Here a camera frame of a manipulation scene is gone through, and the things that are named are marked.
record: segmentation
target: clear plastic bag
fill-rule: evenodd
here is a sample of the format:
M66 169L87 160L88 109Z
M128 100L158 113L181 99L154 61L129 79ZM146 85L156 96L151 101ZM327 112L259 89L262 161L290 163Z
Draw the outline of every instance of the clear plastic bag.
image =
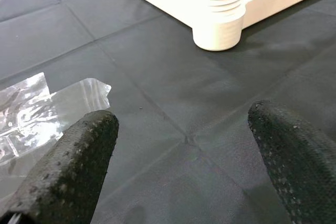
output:
M44 74L0 91L0 165L61 136Z
M0 91L0 208L64 130L110 107L110 90L89 78L50 95L40 73Z

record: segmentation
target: white cylindrical foot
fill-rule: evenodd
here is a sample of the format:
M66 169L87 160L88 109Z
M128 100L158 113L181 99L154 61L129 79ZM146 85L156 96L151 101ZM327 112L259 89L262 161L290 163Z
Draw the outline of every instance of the white cylindrical foot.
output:
M240 41L245 15L243 0L208 0L193 26L196 45L222 51Z

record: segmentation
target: table surface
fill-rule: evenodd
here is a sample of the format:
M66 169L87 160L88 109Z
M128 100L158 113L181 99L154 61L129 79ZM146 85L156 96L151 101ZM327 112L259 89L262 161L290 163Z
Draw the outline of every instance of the table surface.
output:
M336 0L306 0L225 52L144 0L0 5L0 89L39 72L50 92L112 86L120 136L92 224L290 223L247 111L273 99L336 139ZM25 166L0 185L14 190Z

